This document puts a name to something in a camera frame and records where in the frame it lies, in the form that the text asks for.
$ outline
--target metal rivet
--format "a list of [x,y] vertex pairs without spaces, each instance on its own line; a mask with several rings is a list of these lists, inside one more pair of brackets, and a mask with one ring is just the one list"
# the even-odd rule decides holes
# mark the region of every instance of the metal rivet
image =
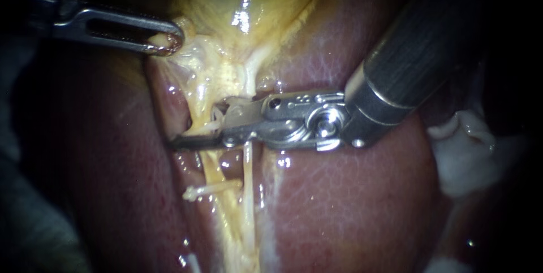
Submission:
[[364,142],[360,139],[352,140],[351,145],[356,148],[362,148],[364,146]]
[[268,106],[270,107],[270,109],[277,109],[280,105],[281,99],[279,98],[273,98],[272,100],[270,100],[270,102],[268,102]]
[[317,123],[317,131],[320,137],[329,137],[335,134],[335,124],[323,119]]

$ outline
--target clip applier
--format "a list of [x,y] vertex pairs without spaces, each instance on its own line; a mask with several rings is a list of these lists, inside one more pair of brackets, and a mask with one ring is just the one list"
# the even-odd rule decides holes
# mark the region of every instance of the clip applier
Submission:
[[199,150],[259,140],[273,149],[369,147],[480,51],[481,2],[412,0],[355,70],[345,93],[311,90],[230,105],[222,130],[179,136],[172,146]]

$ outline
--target clip applier jaw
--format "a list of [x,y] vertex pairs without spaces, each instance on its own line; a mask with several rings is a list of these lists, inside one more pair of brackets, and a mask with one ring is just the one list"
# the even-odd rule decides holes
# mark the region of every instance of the clip applier jaw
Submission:
[[178,136],[175,150],[233,148],[257,140],[272,149],[333,150],[348,121],[343,93],[331,90],[271,94],[258,101],[233,98],[220,130],[208,136]]

